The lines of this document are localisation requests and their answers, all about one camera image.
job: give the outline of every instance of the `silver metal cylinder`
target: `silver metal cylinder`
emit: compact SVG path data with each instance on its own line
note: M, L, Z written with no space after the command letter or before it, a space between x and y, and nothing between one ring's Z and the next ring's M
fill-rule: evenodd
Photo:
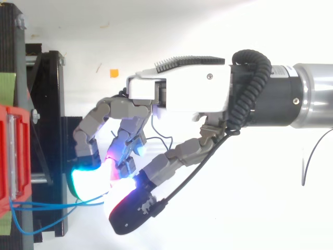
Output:
M294 128L333 127L333 65L296 64L303 82L303 103Z
M32 184L42 184L42 183L47 183L47 180L43 173L32 173L31 174L31 183Z
M34 66L36 62L37 56L26 56L25 57L25 65L26 66Z

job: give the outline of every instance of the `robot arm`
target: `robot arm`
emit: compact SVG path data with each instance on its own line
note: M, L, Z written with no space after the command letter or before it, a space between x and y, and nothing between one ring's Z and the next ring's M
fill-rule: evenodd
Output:
M124 178L135 170L130 154L139 154L146 142L143 126L153 106L159 114L183 111L196 112L197 118L207 117L201 138L158 155L133 178L136 189L109 217L115 232L126 234L156 216L170 200L156 201L151 195L154 188L182 165L201 163L199 171L217 148L230 136L238 135L242 127L333 127L332 96L333 65L272 66L265 56L250 50L237 52L231 66L215 57L176 57L129 77L125 97L101 100L75 130L75 150L80 164L98 168L94 135L106 118L122 119L107 158L116 162Z

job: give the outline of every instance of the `red plastic crate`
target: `red plastic crate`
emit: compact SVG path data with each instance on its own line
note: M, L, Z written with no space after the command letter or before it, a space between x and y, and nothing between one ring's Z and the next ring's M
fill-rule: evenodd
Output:
M17 191L15 202L24 202L31 195L30 114L25 109L0 105L0 218L9 207L9 175L7 153L7 116L15 116Z

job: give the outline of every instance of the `black cylindrical motor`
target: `black cylindrical motor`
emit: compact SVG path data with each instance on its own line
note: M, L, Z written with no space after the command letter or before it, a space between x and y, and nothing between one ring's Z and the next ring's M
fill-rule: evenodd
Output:
M303 102L301 78L291 68L272 66L272 74L246 120L245 126L288 126L298 116ZM253 77L251 65L232 65L230 107Z
M229 107L253 77L251 65L232 65ZM244 126L333 127L333 65L272 66Z

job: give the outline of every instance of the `white backdrop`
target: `white backdrop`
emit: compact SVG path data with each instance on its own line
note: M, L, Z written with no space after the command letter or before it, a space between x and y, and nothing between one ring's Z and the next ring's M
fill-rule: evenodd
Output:
M226 58L256 49L272 64L333 63L331 1L99 0L14 1L25 13L27 42L66 55L67 116L84 116L115 94L127 76L176 55ZM109 69L120 76L111 79ZM179 143L199 124L157 121ZM104 154L118 121L97 135ZM146 128L147 136L154 135ZM63 238L43 233L42 249L333 249L333 134L321 142L301 186L305 160L326 130L243 129L155 219L118 236L102 207L79 208ZM142 168L163 152L149 142ZM156 192L170 193L193 170L180 169Z

